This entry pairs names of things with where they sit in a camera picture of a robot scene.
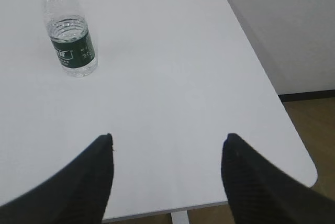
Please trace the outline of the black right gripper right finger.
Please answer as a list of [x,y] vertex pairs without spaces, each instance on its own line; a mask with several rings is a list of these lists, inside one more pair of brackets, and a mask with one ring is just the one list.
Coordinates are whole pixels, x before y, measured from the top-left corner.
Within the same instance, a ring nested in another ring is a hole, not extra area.
[[284,173],[236,133],[223,143],[221,177],[235,223],[334,223],[334,200]]

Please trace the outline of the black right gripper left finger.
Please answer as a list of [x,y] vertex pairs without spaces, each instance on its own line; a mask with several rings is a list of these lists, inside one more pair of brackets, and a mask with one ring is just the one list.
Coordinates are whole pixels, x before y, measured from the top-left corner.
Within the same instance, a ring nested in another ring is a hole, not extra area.
[[1,223],[102,223],[113,178],[113,138],[108,133],[54,176],[2,205]]

